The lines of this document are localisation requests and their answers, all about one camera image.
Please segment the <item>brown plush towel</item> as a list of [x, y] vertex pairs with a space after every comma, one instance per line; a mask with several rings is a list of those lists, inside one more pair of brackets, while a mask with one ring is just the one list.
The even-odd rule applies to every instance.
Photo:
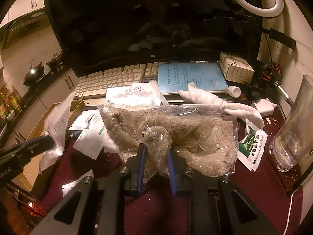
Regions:
[[147, 148], [144, 182], [168, 175], [171, 147], [203, 175], [218, 178], [235, 172], [238, 124], [234, 116], [211, 105], [98, 107], [109, 137], [126, 162], [143, 143]]

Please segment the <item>white paper packet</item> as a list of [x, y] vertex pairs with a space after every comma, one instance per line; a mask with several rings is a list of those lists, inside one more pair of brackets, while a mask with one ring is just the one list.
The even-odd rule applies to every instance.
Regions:
[[156, 80], [149, 83], [132, 83], [130, 86], [108, 88], [106, 101], [128, 106], [168, 105]]

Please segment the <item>green white medicine sachet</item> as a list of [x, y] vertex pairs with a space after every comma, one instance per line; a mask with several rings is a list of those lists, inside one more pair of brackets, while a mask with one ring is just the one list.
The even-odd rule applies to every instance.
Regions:
[[267, 134], [265, 131], [246, 120], [246, 135], [239, 142], [237, 159], [250, 171], [256, 171], [265, 150]]

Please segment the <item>white knotted cloth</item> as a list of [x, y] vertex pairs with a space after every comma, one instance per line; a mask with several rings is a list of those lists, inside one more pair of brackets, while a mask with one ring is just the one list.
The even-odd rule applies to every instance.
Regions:
[[248, 119], [258, 128], [264, 128], [262, 116], [257, 109], [242, 103], [224, 101], [211, 92], [197, 88], [194, 82], [188, 84], [187, 91], [178, 90], [178, 94], [185, 101], [216, 106], [225, 114], [241, 118], [242, 120]]

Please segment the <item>blue paper booklet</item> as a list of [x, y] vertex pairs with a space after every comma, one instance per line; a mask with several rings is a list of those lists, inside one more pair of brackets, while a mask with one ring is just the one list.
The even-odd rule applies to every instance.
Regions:
[[158, 85], [162, 93], [176, 93], [188, 90], [194, 82], [197, 88], [220, 92], [228, 88], [218, 63], [166, 63], [158, 69]]

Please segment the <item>beige mechanical keyboard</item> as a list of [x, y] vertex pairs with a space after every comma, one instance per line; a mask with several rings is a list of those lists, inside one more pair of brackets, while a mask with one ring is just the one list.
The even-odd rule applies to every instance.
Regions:
[[141, 63], [108, 69], [82, 76], [75, 88], [74, 99], [104, 98], [111, 87], [129, 86], [133, 83], [158, 79], [158, 69], [163, 62]]

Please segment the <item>black wok on stove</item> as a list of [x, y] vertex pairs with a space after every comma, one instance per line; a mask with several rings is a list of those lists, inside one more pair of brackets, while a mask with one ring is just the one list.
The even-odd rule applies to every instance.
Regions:
[[43, 76], [44, 72], [45, 67], [42, 65], [42, 61], [39, 63], [39, 65], [35, 67], [31, 65], [26, 76], [24, 77], [23, 85], [26, 87], [30, 87]]

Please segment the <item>small white bottle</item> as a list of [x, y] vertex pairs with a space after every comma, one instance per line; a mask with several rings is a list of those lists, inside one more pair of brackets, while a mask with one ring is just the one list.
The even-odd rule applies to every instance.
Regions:
[[241, 96], [241, 90], [237, 86], [229, 86], [228, 87], [228, 95], [233, 98], [239, 98]]

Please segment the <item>metal pot on stove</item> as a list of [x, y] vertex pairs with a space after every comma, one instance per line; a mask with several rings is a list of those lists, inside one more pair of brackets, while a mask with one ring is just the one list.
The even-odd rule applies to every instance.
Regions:
[[60, 54], [54, 53], [53, 58], [49, 60], [46, 65], [49, 66], [52, 72], [56, 72], [64, 60], [66, 60], [66, 58], [62, 52]]

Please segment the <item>white power adapter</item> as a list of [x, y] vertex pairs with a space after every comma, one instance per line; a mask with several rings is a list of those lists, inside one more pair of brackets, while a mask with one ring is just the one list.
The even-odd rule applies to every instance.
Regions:
[[259, 99], [257, 102], [253, 101], [251, 106], [255, 108], [262, 117], [271, 116], [274, 113], [274, 106], [268, 98]]

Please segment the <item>white cardboard box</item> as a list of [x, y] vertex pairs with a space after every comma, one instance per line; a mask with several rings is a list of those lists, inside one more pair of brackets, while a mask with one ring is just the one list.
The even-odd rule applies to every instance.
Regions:
[[255, 71], [243, 58], [221, 52], [219, 65], [227, 81], [250, 84], [253, 79]]

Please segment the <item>clear glass cup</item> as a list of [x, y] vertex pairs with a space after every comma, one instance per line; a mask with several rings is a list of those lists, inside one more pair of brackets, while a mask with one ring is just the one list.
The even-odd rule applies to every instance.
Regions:
[[292, 109], [270, 143], [270, 155], [280, 172], [312, 155], [312, 111], [312, 77], [304, 75]]

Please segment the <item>black TCL monitor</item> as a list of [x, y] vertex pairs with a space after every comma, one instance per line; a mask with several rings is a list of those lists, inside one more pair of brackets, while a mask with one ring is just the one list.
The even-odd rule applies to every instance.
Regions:
[[45, 0], [77, 76], [155, 61], [256, 62], [262, 19], [235, 0]]

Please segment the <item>orange black small gadget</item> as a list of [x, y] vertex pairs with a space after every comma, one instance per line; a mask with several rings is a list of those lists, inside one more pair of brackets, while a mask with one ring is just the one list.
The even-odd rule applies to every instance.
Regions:
[[282, 74], [280, 66], [271, 61], [263, 65], [259, 78], [267, 83], [273, 83], [275, 80], [281, 82]]

